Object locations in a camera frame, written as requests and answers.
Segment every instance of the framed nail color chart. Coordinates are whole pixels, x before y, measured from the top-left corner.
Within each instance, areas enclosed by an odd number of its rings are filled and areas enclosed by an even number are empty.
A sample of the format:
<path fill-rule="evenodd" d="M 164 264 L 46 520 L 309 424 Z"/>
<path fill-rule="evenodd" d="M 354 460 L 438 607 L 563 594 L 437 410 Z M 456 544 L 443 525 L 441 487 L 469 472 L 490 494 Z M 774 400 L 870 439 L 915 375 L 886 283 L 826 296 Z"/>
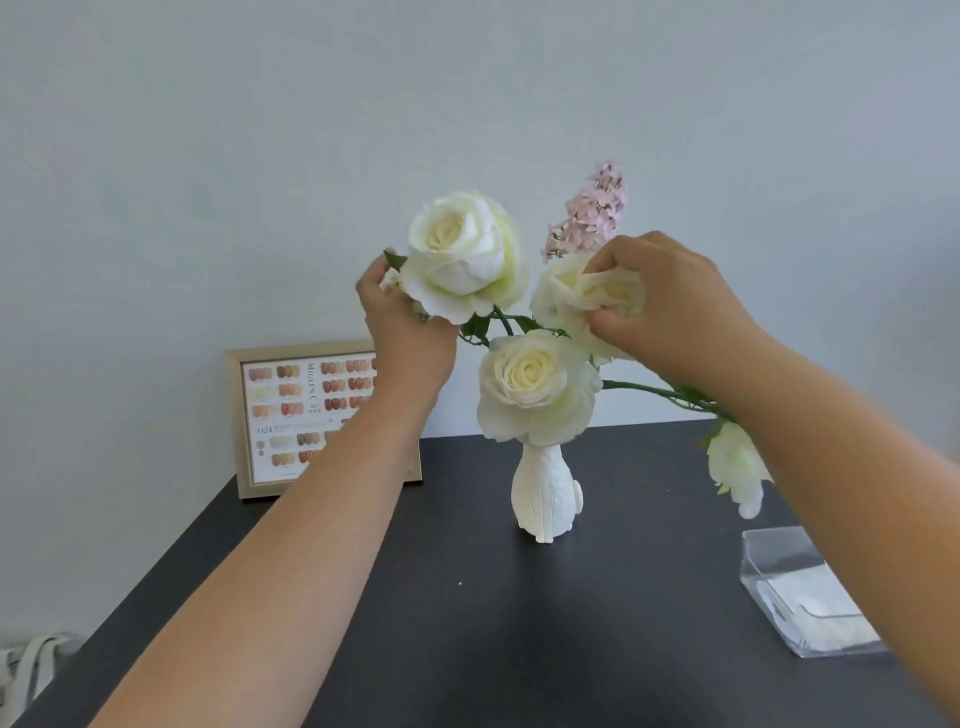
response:
<path fill-rule="evenodd" d="M 370 340 L 243 349 L 227 364 L 240 498 L 283 493 L 376 387 Z M 418 446 L 404 481 L 420 480 Z"/>

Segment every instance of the forearm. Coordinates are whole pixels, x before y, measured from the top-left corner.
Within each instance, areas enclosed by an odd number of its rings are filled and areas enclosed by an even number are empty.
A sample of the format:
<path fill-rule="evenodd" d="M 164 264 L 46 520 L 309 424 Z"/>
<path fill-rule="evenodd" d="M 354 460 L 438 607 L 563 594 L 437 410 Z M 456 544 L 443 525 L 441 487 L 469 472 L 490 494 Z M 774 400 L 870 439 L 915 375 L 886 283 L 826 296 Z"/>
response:
<path fill-rule="evenodd" d="M 163 628 L 94 728 L 299 726 L 393 514 L 426 399 L 374 395 Z"/>
<path fill-rule="evenodd" d="M 899 657 L 960 716 L 960 469 L 772 341 L 717 397 Z"/>

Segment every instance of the pink lilac flower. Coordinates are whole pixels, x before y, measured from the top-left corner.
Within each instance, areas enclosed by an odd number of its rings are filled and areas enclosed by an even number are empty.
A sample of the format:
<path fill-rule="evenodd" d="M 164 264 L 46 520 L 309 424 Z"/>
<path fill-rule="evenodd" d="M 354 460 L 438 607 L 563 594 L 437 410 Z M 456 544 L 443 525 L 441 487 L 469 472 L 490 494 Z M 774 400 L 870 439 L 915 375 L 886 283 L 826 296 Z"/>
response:
<path fill-rule="evenodd" d="M 616 234 L 627 204 L 627 185 L 613 160 L 601 162 L 590 185 L 566 202 L 566 220 L 551 225 L 543 262 L 577 251 L 595 251 Z"/>

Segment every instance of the transparent container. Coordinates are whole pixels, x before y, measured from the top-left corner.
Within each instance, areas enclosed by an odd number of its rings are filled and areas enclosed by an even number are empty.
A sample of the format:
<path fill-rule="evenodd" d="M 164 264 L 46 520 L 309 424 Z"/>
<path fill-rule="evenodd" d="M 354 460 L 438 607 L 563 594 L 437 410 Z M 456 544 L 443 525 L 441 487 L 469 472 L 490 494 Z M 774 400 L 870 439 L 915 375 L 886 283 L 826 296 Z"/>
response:
<path fill-rule="evenodd" d="M 802 526 L 744 531 L 740 582 L 801 657 L 886 650 Z"/>

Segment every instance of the person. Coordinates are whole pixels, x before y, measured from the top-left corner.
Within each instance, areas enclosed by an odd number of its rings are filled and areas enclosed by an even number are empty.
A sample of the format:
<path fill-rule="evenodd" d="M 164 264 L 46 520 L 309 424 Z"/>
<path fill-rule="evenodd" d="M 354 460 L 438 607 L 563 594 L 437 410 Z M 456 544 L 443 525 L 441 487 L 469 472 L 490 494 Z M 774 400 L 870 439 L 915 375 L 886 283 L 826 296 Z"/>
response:
<path fill-rule="evenodd" d="M 642 275 L 645 311 L 595 311 L 593 332 L 733 413 L 877 632 L 960 720 L 960 468 L 761 329 L 708 258 L 649 232 L 615 238 L 588 272 L 614 266 Z M 371 401 L 187 599 L 94 728 L 302 724 L 456 355 L 457 328 L 381 290 L 387 270 L 380 257 L 357 283 L 380 362 Z"/>

